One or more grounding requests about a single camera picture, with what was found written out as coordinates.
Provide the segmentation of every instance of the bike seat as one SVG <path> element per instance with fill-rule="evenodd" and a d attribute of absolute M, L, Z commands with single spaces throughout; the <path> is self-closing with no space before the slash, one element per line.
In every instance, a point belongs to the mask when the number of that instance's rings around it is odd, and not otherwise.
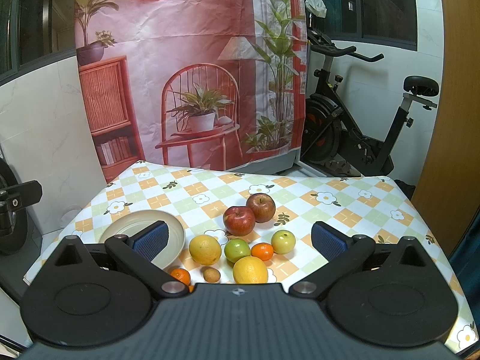
<path fill-rule="evenodd" d="M 408 76 L 403 82 L 403 89 L 426 97 L 436 96 L 440 92 L 437 81 L 422 76 Z"/>

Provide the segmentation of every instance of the beige plate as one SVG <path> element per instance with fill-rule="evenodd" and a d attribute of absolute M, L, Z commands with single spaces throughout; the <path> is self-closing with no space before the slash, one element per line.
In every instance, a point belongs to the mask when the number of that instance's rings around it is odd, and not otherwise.
<path fill-rule="evenodd" d="M 131 237 L 156 221 L 164 221 L 169 227 L 169 241 L 165 248 L 152 260 L 153 264 L 164 269 L 175 261 L 183 250 L 183 244 L 185 243 L 185 229 L 180 221 L 168 212 L 141 210 L 127 214 L 106 228 L 99 243 L 104 243 L 106 239 L 115 234 L 126 234 Z"/>

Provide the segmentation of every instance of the wooden chair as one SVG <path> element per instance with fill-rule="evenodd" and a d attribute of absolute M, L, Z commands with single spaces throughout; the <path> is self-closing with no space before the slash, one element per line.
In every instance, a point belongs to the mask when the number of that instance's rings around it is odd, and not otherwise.
<path fill-rule="evenodd" d="M 172 136 L 177 132 L 186 130 L 186 120 L 179 120 L 178 116 L 167 117 L 167 111 L 175 107 L 178 107 L 181 102 L 181 92 L 192 92 L 194 90 L 194 84 L 199 85 L 202 88 L 208 89 L 217 89 L 227 96 L 233 104 L 228 105 L 225 109 L 219 110 L 218 117 L 228 116 L 233 120 L 233 125 L 230 127 L 225 127 L 225 130 L 216 133 L 215 135 L 210 135 L 207 137 L 201 138 L 192 138 L 187 139 L 179 136 Z M 225 136 L 228 134 L 233 134 L 234 139 L 236 140 L 237 149 L 239 157 L 242 157 L 242 150 L 240 147 L 240 138 L 239 138 L 239 125 L 238 125 L 238 106 L 239 106 L 239 89 L 237 82 L 233 76 L 224 68 L 217 66 L 215 64 L 192 64 L 190 66 L 184 67 L 183 69 L 176 72 L 170 79 L 166 82 L 163 91 L 162 91 L 162 105 L 161 105 L 161 139 L 162 141 L 155 146 L 155 149 L 162 149 L 163 152 L 163 164 L 169 165 L 169 147 L 174 146 L 186 146 L 188 154 L 188 162 L 190 167 L 195 167 L 192 163 L 192 145 L 194 143 L 203 143 L 210 140 L 219 140 L 220 149 L 222 150 L 222 164 L 219 169 L 215 170 L 226 170 L 227 169 L 227 158 L 226 158 L 226 146 L 225 146 Z"/>

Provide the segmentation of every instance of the window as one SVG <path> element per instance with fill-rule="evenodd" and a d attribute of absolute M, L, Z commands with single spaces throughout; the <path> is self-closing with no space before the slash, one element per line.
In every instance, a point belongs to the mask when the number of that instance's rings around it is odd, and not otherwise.
<path fill-rule="evenodd" d="M 0 0 L 0 85 L 75 55 L 74 0 Z"/>
<path fill-rule="evenodd" d="M 323 0 L 325 19 L 313 24 L 333 39 L 417 49 L 415 0 Z"/>

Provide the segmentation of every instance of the book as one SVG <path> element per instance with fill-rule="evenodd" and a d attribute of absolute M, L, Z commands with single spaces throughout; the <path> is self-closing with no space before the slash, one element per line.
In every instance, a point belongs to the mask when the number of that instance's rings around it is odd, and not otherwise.
<path fill-rule="evenodd" d="M 115 161 L 113 159 L 113 154 L 112 154 L 112 148 L 110 146 L 110 143 L 109 142 L 105 142 L 105 147 L 106 147 L 106 153 L 108 154 L 109 156 L 109 160 L 110 160 L 110 164 L 113 164 Z"/>
<path fill-rule="evenodd" d="M 127 154 L 128 154 L 129 157 L 132 157 L 131 150 L 130 150 L 130 145 L 128 143 L 128 138 L 123 137 L 123 139 L 125 140 L 125 147 L 127 148 Z"/>
<path fill-rule="evenodd" d="M 110 142 L 111 142 L 111 147 L 113 147 L 112 153 L 115 153 L 115 162 L 121 161 L 123 158 L 122 158 L 122 155 L 120 154 L 120 150 L 117 145 L 117 140 L 112 139 Z"/>
<path fill-rule="evenodd" d="M 107 162 L 105 160 L 105 156 L 103 154 L 103 150 L 101 146 L 95 146 L 95 150 L 97 150 L 97 157 L 98 161 L 100 162 L 100 165 L 106 165 Z"/>
<path fill-rule="evenodd" d="M 102 147 L 102 152 L 103 156 L 105 157 L 106 164 L 110 165 L 112 162 L 110 161 L 109 152 L 107 151 L 107 144 L 102 143 L 100 146 Z"/>
<path fill-rule="evenodd" d="M 118 142 L 119 142 L 119 144 L 120 144 L 120 149 L 121 149 L 120 151 L 121 151 L 121 153 L 123 154 L 123 158 L 128 158 L 128 157 L 130 157 L 130 156 L 128 155 L 128 152 L 127 152 L 127 147 L 125 146 L 124 137 L 119 137 L 119 138 L 118 138 Z"/>

